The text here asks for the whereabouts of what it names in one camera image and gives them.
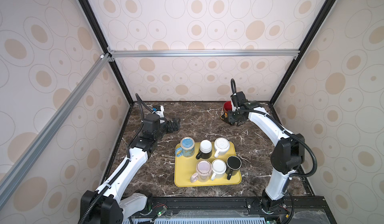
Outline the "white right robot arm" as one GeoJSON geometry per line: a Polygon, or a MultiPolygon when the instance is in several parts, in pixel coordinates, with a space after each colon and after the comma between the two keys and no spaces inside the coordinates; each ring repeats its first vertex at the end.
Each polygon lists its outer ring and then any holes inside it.
{"type": "Polygon", "coordinates": [[[292,178],[313,176],[318,169],[318,161],[301,134],[284,128],[259,102],[247,100],[242,91],[237,91],[234,79],[231,79],[231,90],[231,109],[226,114],[228,123],[239,126],[249,120],[267,135],[275,147],[271,155],[272,175],[260,200],[262,210],[270,214],[283,203],[292,178]],[[308,173],[300,174],[298,169],[305,161],[305,152],[309,153],[313,166],[308,173]]]}

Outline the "blue mug yellow inside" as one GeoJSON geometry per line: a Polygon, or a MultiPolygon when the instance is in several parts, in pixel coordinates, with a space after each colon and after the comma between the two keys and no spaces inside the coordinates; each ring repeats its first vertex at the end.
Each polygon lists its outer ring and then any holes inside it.
{"type": "Polygon", "coordinates": [[[195,141],[191,137],[184,137],[180,147],[175,150],[176,157],[191,157],[195,154],[195,141]]]}

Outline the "pink iridescent mug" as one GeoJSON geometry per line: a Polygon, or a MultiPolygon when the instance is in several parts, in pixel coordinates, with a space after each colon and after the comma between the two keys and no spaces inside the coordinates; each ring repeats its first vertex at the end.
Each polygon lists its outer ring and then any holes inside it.
{"type": "Polygon", "coordinates": [[[197,181],[204,183],[211,179],[212,165],[207,160],[199,161],[196,165],[196,172],[191,176],[190,182],[195,183],[197,181]]]}

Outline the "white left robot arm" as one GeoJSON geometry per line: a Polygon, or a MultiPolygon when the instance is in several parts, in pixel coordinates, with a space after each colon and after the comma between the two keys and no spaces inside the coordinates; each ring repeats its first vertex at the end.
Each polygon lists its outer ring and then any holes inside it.
{"type": "Polygon", "coordinates": [[[164,107],[149,108],[139,95],[136,95],[140,108],[141,125],[127,144],[127,155],[95,191],[87,191],[81,198],[80,224],[121,224],[136,213],[144,215],[153,211],[153,195],[146,191],[136,191],[123,198],[124,192],[138,170],[148,161],[158,146],[158,142],[169,133],[179,131],[178,118],[167,120],[164,107]]]}

